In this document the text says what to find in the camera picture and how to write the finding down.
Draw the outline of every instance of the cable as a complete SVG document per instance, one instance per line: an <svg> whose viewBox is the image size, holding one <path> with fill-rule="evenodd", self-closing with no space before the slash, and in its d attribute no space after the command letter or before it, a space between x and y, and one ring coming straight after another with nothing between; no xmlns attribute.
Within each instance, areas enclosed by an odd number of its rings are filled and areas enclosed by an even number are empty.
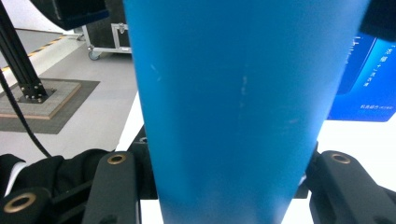
<svg viewBox="0 0 396 224"><path fill-rule="evenodd" d="M35 134L32 132L32 130L29 127L29 124L27 123L25 117L23 116L20 107L18 106L17 101L14 98L14 95L11 92L11 89L9 88L6 78L4 77L3 71L0 70L0 82L1 86L6 93L6 96L9 100L9 102L12 105L12 108L14 109L15 113L17 114L18 118L21 120L21 123L23 127L25 128L26 132L29 134L30 138L32 141L35 143L35 145L38 147L38 149L46 156L46 157L51 157L51 155L48 153L48 151L41 145L41 143L38 141L38 139L35 137Z"/></svg>

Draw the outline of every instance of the blue cylindrical object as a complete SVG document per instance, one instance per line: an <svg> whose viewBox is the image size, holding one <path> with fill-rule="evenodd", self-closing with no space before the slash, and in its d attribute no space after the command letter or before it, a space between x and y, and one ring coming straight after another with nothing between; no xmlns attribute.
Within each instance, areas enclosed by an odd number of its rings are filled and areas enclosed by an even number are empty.
<svg viewBox="0 0 396 224"><path fill-rule="evenodd" d="M124 0L164 223L279 223L367 0Z"/></svg>

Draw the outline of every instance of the blue box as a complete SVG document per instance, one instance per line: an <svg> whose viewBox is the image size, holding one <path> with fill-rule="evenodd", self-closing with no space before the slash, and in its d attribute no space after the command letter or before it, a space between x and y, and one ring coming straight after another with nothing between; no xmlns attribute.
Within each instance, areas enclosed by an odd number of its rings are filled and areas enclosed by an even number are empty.
<svg viewBox="0 0 396 224"><path fill-rule="evenodd" d="M328 119L388 121L396 112L396 43L358 34Z"/></svg>

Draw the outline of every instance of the gray floor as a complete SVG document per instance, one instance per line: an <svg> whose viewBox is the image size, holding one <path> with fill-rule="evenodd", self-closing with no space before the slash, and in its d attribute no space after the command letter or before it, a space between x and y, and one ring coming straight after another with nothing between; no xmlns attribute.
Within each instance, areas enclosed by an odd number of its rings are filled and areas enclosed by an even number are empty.
<svg viewBox="0 0 396 224"><path fill-rule="evenodd" d="M119 142L136 93L130 54L105 54L91 61L85 46L40 77L100 81L58 134L37 134L52 155L71 158L89 148L112 150ZM12 153L28 162L44 159L26 133L0 132L0 155Z"/></svg>
<svg viewBox="0 0 396 224"><path fill-rule="evenodd" d="M27 54L41 48L42 46L48 44L50 41L61 36L61 34L57 34L57 33L27 31L27 30L17 30L17 34ZM0 68L6 66L7 66L6 59L3 57L3 54L0 54Z"/></svg>

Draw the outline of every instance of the caster wheel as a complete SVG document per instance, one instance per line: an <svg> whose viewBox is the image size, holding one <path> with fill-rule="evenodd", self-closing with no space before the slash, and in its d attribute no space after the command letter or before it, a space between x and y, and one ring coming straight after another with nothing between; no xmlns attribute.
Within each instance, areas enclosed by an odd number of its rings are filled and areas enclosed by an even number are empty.
<svg viewBox="0 0 396 224"><path fill-rule="evenodd" d="M88 52L88 57L90 57L90 59L93 61L97 61L100 59L100 54L90 51L90 52Z"/></svg>

